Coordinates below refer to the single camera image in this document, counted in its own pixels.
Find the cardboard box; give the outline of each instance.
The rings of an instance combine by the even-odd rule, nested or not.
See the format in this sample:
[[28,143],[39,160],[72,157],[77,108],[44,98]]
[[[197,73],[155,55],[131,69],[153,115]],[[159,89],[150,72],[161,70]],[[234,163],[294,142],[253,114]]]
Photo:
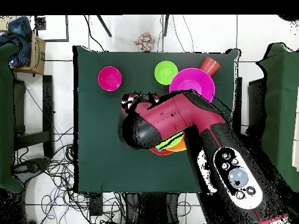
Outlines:
[[8,30],[8,23],[20,18],[22,16],[0,16],[0,32],[7,32]]
[[36,35],[36,31],[32,32],[31,41],[31,62],[30,65],[18,68],[12,68],[13,71],[31,73],[31,74],[44,74],[44,59],[45,59],[46,42]]

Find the green table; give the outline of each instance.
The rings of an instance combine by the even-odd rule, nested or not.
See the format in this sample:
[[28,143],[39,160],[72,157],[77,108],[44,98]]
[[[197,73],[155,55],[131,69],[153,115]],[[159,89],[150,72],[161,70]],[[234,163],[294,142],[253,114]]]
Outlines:
[[[200,68],[205,58],[211,57],[221,65],[213,75],[215,96],[232,109],[234,59],[238,54],[237,49],[227,54],[204,54],[92,52],[74,47],[74,66],[78,63],[78,71],[74,70],[79,101],[78,191],[200,192],[186,151],[158,156],[150,150],[131,150],[121,143],[117,134],[121,96],[135,91],[168,93],[169,86],[159,84],[154,77],[154,69],[161,61],[172,61],[181,71]],[[98,73],[106,66],[116,67],[123,78],[114,92],[106,92],[98,85]],[[213,104],[224,109],[216,100]]]

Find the pink bowl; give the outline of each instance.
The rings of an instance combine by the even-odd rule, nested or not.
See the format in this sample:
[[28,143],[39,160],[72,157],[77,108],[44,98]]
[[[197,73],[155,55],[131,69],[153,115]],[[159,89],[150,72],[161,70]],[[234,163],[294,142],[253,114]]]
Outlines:
[[115,67],[105,67],[98,75],[98,82],[102,89],[114,91],[121,85],[121,73]]
[[215,94],[215,85],[211,77],[197,68],[188,68],[180,71],[171,82],[169,92],[174,90],[194,89],[209,102]]

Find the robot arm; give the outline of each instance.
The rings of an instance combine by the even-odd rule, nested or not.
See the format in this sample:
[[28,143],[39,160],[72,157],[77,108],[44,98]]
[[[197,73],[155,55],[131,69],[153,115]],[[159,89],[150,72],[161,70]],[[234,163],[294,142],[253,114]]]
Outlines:
[[[191,150],[201,142],[213,187],[224,202],[231,224],[256,224],[262,218],[284,215],[286,210],[275,189],[220,112],[206,99],[194,90],[172,92],[158,102],[150,101],[149,96],[134,99],[122,113],[119,125],[120,138],[126,144],[149,149],[194,127],[197,133],[185,132],[190,159],[196,166]],[[202,176],[198,166],[195,169]]]

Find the red cup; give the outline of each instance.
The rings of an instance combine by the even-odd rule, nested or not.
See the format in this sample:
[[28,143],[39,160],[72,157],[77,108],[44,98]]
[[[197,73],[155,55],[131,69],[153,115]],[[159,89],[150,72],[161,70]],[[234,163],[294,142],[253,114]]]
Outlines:
[[173,151],[163,149],[161,151],[158,151],[155,147],[151,148],[150,151],[156,155],[170,155],[173,153]]
[[207,73],[209,76],[212,76],[212,74],[214,74],[219,68],[220,64],[209,57],[204,60],[202,66],[200,67],[200,69]]

